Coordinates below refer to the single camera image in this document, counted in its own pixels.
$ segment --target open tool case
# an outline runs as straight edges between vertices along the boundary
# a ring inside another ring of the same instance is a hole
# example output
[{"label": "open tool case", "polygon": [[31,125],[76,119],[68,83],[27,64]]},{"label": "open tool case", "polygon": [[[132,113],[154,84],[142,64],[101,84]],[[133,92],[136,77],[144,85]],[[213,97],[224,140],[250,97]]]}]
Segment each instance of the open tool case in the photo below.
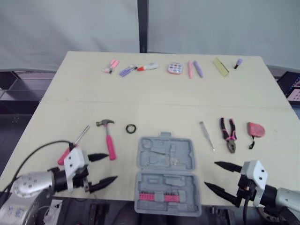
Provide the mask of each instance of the open tool case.
[{"label": "open tool case", "polygon": [[200,205],[193,144],[190,139],[142,137],[138,144],[135,211],[138,213],[198,217]]}]

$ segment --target purple marker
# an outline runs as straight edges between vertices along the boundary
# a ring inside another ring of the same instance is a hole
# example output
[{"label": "purple marker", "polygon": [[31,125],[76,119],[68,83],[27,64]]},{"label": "purple marker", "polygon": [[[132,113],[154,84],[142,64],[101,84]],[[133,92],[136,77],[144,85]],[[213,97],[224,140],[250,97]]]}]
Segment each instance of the purple marker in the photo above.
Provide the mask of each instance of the purple marker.
[{"label": "purple marker", "polygon": [[203,73],[202,73],[202,70],[201,70],[201,68],[200,68],[200,66],[199,66],[199,63],[195,60],[195,61],[193,62],[193,64],[194,64],[194,66],[195,66],[195,68],[196,68],[197,73],[199,74],[199,76],[200,76],[201,78],[203,78]]},{"label": "purple marker", "polygon": [[237,62],[236,62],[236,65],[235,65],[235,69],[240,65],[242,64],[243,60],[242,59],[239,59]]},{"label": "purple marker", "polygon": [[136,65],[130,65],[129,67],[127,67],[126,69],[124,69],[124,70],[122,70],[121,72],[120,72],[120,76],[125,76],[125,75],[127,75],[127,74],[129,74],[132,70],[134,70],[134,69],[137,69],[137,66]]}]

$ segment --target screwdriver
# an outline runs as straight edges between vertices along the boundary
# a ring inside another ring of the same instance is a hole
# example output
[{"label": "screwdriver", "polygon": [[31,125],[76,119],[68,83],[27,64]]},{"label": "screwdriver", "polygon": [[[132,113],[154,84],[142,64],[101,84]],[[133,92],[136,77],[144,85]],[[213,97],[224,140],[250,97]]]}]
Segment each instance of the screwdriver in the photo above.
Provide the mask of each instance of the screwdriver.
[{"label": "screwdriver", "polygon": [[[88,132],[90,126],[88,125],[83,132],[79,135],[79,137],[76,139],[76,141],[74,142],[74,146],[77,146],[77,143],[80,141],[80,139],[86,134],[86,132]],[[67,150],[64,152],[64,154],[62,154],[62,156],[59,158],[59,160],[57,161],[58,165],[64,165],[64,159],[65,157],[70,153],[70,149],[67,148]]]},{"label": "screwdriver", "polygon": [[201,121],[201,122],[200,122],[200,126],[201,126],[201,129],[202,129],[203,133],[204,133],[204,136],[205,136],[206,139],[208,139],[208,141],[210,142],[210,145],[211,145],[211,147],[212,147],[212,150],[215,151],[215,148],[214,148],[214,146],[213,146],[212,143],[211,143],[210,135],[209,135],[208,132],[207,132],[207,129],[206,129],[205,125],[204,125],[204,122]]}]

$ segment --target white wall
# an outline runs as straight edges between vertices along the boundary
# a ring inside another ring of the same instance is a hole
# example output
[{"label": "white wall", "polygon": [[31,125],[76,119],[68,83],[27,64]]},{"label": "white wall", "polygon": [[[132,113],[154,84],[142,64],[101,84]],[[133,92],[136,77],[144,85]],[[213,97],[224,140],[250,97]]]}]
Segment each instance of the white wall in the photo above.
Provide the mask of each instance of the white wall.
[{"label": "white wall", "polygon": [[0,70],[56,71],[69,50],[138,53],[137,1],[1,1]]},{"label": "white wall", "polygon": [[149,0],[148,51],[260,55],[300,68],[300,0]]}]

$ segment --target hammer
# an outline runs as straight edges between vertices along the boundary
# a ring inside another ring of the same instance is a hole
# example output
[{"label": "hammer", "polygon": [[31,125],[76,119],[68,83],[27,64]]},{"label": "hammer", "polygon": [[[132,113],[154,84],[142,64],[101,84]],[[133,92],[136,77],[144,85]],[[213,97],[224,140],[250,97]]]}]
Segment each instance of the hammer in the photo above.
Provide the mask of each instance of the hammer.
[{"label": "hammer", "polygon": [[107,144],[107,148],[108,148],[109,159],[110,160],[115,160],[117,158],[117,156],[116,156],[116,153],[114,151],[112,137],[109,135],[109,132],[108,132],[107,125],[109,123],[114,123],[114,122],[112,120],[102,120],[100,122],[96,122],[96,126],[99,127],[99,126],[103,125],[105,127],[105,130],[106,130],[106,144]]}]

